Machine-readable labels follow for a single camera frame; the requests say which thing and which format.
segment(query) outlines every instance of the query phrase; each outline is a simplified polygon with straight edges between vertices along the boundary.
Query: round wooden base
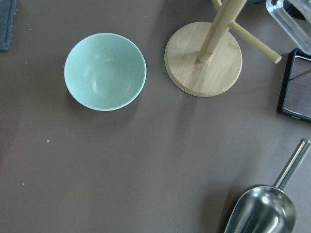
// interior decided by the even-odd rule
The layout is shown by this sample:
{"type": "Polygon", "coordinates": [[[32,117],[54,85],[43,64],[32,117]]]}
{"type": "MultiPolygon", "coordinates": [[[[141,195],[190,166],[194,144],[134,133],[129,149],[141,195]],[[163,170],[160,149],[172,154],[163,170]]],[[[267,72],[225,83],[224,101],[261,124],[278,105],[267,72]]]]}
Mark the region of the round wooden base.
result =
{"type": "Polygon", "coordinates": [[[240,46],[229,32],[210,61],[197,61],[211,26],[208,22],[188,24],[173,34],[165,49],[169,77],[180,89],[194,96],[210,97],[225,92],[236,82],[242,68],[240,46]]]}

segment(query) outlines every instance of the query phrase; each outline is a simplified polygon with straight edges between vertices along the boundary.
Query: gray fabric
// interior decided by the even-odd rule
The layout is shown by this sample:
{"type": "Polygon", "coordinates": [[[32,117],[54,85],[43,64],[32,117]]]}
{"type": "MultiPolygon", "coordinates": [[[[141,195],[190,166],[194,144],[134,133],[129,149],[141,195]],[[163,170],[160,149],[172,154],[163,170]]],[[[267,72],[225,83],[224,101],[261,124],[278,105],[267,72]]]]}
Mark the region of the gray fabric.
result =
{"type": "Polygon", "coordinates": [[[10,48],[17,0],[0,0],[0,50],[10,48]]]}

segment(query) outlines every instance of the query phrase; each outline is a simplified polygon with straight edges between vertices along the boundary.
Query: wooden dowel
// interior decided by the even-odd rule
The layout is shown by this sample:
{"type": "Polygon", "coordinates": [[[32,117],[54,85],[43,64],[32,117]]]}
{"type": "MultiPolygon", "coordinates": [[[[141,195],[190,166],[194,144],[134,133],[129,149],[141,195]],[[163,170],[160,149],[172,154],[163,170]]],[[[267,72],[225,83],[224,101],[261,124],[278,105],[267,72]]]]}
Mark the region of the wooden dowel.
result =
{"type": "MultiPolygon", "coordinates": [[[[220,0],[213,0],[213,4],[217,11],[222,6],[222,2],[220,0]]],[[[230,23],[229,28],[233,30],[236,34],[238,34],[241,38],[243,38],[247,43],[251,44],[264,55],[266,55],[272,62],[278,63],[282,59],[282,57],[278,53],[265,45],[262,41],[257,39],[255,36],[253,36],[236,22],[230,23]]]]}
{"type": "Polygon", "coordinates": [[[246,1],[224,0],[199,52],[198,60],[200,62],[206,63],[213,56],[228,32],[229,24],[235,21],[246,1]]]}

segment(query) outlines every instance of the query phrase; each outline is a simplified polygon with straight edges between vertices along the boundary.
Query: bowl rim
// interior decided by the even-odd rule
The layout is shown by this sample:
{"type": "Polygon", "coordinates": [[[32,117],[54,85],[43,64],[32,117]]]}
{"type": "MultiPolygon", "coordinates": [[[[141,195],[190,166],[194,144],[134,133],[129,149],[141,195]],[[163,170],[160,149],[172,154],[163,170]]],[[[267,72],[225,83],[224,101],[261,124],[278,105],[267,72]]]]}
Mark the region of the bowl rim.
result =
{"type": "Polygon", "coordinates": [[[145,84],[145,81],[146,81],[146,76],[147,76],[147,66],[146,66],[146,61],[140,51],[140,49],[137,47],[137,45],[135,45],[130,39],[122,36],[122,35],[119,35],[119,34],[115,34],[115,33],[96,33],[96,34],[92,34],[92,35],[89,35],[85,38],[83,38],[82,40],[80,40],[75,46],[72,47],[72,49],[70,50],[70,52],[68,53],[67,57],[66,57],[66,61],[65,61],[65,65],[64,65],[64,80],[65,80],[65,84],[66,84],[66,87],[67,87],[67,90],[69,91],[69,93],[72,95],[72,97],[78,101],[80,104],[82,104],[83,106],[87,107],[87,108],[90,108],[90,109],[93,109],[93,110],[98,110],[98,111],[112,111],[112,110],[117,110],[117,109],[120,109],[122,107],[125,107],[127,106],[128,104],[130,104],[134,99],[136,99],[136,97],[140,94],[144,84],[145,84]],[[68,58],[70,56],[70,54],[74,51],[74,49],[79,46],[81,43],[83,43],[85,40],[88,40],[92,37],[95,37],[95,36],[102,36],[102,35],[111,35],[111,36],[116,36],[116,37],[119,37],[119,38],[122,38],[123,40],[129,42],[135,49],[136,51],[139,53],[140,57],[141,57],[141,60],[143,62],[143,68],[144,68],[144,75],[143,75],[143,80],[142,80],[142,83],[141,83],[141,86],[139,87],[139,89],[137,90],[137,92],[135,93],[135,95],[130,98],[127,102],[119,105],[119,106],[116,106],[116,107],[112,107],[112,108],[96,108],[96,107],[93,107],[91,105],[88,105],[86,103],[84,103],[82,100],[80,100],[79,98],[77,98],[76,95],[73,94],[73,92],[70,90],[70,87],[69,87],[69,84],[67,82],[67,78],[66,78],[66,67],[68,66],[68,58]]]}

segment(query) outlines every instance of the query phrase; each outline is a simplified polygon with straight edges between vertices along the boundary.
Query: scoop handle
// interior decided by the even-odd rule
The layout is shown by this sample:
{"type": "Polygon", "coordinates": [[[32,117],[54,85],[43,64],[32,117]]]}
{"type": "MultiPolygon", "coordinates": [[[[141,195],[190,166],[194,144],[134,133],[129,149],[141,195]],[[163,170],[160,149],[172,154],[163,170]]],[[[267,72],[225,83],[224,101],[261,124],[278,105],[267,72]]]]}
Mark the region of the scoop handle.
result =
{"type": "Polygon", "coordinates": [[[301,139],[297,148],[293,152],[292,156],[290,157],[286,166],[283,168],[281,174],[278,176],[273,186],[284,191],[310,151],[311,141],[305,138],[301,139]]]}

